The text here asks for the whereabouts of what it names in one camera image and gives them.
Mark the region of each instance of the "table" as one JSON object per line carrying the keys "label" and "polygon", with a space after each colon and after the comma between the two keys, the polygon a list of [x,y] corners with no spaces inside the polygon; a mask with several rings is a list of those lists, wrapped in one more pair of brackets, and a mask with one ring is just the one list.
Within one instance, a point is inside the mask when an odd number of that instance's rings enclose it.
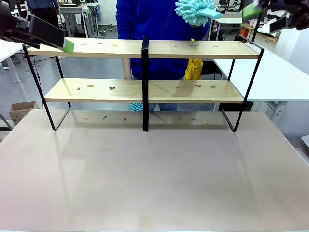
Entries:
{"label": "table", "polygon": [[145,133],[141,112],[70,110],[52,131],[32,110],[0,143],[0,229],[309,228],[309,168],[264,114],[244,112],[236,133],[221,112],[149,122]]}
{"label": "table", "polygon": [[[220,29],[224,29],[224,28],[221,27],[221,24],[241,24],[242,23],[242,19],[241,19],[240,13],[236,13],[236,14],[225,13],[225,14],[223,14],[222,18],[215,19],[215,22],[218,23],[218,30],[217,30],[217,37],[216,37],[216,40],[218,40],[219,39],[219,34],[220,34],[219,33]],[[213,25],[213,20],[211,20],[210,32],[208,34],[208,40],[210,40],[212,25]]]}
{"label": "table", "polygon": [[[215,59],[218,67],[228,76],[232,64],[231,59]],[[231,81],[242,96],[246,94],[256,61],[236,60]],[[276,123],[288,101],[309,101],[309,77],[289,62],[265,49],[257,70],[249,101],[255,102],[252,110],[256,110],[258,102],[267,102],[274,113],[271,120]]]}
{"label": "table", "polygon": [[78,31],[75,14],[81,15],[87,38],[98,36],[98,21],[89,9],[89,4],[82,3],[80,6],[76,7],[61,6],[61,14],[64,16],[69,37],[74,37],[74,33]]}
{"label": "table", "polygon": [[[242,24],[241,27],[249,31],[248,38],[250,40],[252,40],[254,27],[250,26],[247,23]],[[275,52],[275,48],[276,48],[276,45],[277,45],[277,42],[278,42],[278,38],[279,37],[273,37],[273,36],[268,35],[268,34],[257,32],[254,42],[256,44],[262,46],[263,48],[266,48],[267,50],[269,50],[271,52]]]}
{"label": "table", "polygon": [[29,101],[29,98],[25,92],[24,86],[19,79],[16,69],[13,65],[13,62],[10,58],[11,55],[14,55],[16,52],[20,51],[22,49],[22,44],[21,43],[14,43],[14,42],[7,42],[4,40],[0,40],[0,62],[6,60],[6,62],[9,65],[12,77],[14,79],[14,82],[18,84],[20,92],[24,98],[25,101]]}

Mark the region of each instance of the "white table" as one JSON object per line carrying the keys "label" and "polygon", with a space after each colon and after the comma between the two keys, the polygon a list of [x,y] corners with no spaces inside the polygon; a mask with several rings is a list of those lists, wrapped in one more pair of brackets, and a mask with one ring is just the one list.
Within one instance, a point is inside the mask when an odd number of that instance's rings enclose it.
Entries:
{"label": "white table", "polygon": [[81,19],[85,25],[84,29],[87,38],[98,36],[98,20],[89,8],[90,6],[95,7],[98,5],[99,3],[82,3],[79,6],[72,7],[64,5],[60,7],[61,14],[64,16],[66,22],[69,37],[74,37],[74,33],[78,31],[75,15],[81,15]]}
{"label": "white table", "polygon": [[7,42],[4,40],[0,40],[0,62],[6,60],[6,62],[9,65],[14,82],[18,84],[20,88],[20,92],[24,100],[28,102],[29,98],[25,92],[24,86],[21,80],[19,79],[16,69],[13,65],[13,62],[10,58],[11,55],[14,55],[16,52],[20,51],[22,48],[23,47],[21,43],[14,43],[14,42]]}
{"label": "white table", "polygon": [[14,11],[11,11],[11,14],[12,15],[17,15],[19,12],[18,12],[18,9],[15,9]]}
{"label": "white table", "polygon": [[[248,44],[252,49],[259,49]],[[237,59],[231,76],[231,81],[242,96],[245,96],[254,67],[255,59]],[[225,76],[229,75],[232,60],[215,59]],[[257,108],[258,102],[267,102],[273,108],[271,120],[275,123],[280,117],[288,101],[309,101],[309,76],[283,60],[272,52],[265,50],[257,70],[249,101],[255,102],[252,111]]]}
{"label": "white table", "polygon": [[[218,23],[218,30],[217,30],[217,37],[216,37],[216,40],[218,40],[219,32],[221,29],[221,24],[239,24],[240,25],[242,23],[242,19],[239,13],[237,14],[225,13],[222,18],[215,19],[215,22]],[[211,20],[210,29],[212,28],[212,25],[213,25],[213,20]],[[208,40],[210,40],[210,36],[211,36],[211,31],[208,34]]]}

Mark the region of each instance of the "white wall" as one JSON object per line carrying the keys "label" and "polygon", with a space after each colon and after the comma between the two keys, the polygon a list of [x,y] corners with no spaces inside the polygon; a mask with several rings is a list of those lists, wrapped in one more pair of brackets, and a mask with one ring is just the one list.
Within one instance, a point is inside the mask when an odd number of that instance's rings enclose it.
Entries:
{"label": "white wall", "polygon": [[[308,41],[309,29],[285,30],[281,33],[278,47],[276,47],[277,55],[309,75]],[[287,137],[300,137],[309,134],[309,101],[288,102],[276,125]]]}
{"label": "white wall", "polygon": [[116,3],[117,0],[98,0],[101,7],[100,25],[116,25]]}

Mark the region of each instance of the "blue sweater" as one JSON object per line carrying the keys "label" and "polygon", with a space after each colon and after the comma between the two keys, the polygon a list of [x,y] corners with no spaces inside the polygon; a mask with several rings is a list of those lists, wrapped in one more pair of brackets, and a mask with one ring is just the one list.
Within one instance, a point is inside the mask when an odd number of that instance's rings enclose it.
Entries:
{"label": "blue sweater", "polygon": [[32,9],[38,8],[49,8],[55,7],[59,8],[57,0],[26,0],[27,7],[31,11]]}
{"label": "blue sweater", "polygon": [[[202,39],[208,28],[193,28],[175,13],[177,0],[117,0],[119,39],[195,40]],[[150,79],[178,80],[184,77],[187,59],[150,59]],[[141,59],[131,60],[132,75],[142,79]]]}

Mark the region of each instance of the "shelf board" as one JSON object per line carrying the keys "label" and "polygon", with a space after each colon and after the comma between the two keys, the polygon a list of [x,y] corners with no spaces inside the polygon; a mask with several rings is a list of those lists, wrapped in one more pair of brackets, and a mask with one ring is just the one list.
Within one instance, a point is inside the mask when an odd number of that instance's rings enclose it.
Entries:
{"label": "shelf board", "polygon": [[[74,53],[41,45],[29,48],[29,55],[88,58],[141,58],[142,40],[67,38]],[[240,41],[150,40],[149,58],[256,59],[258,53]]]}
{"label": "shelf board", "polygon": [[[47,102],[142,103],[141,85],[140,80],[62,78],[46,94],[45,99]],[[230,81],[149,81],[149,103],[242,103],[242,101],[243,97]]]}

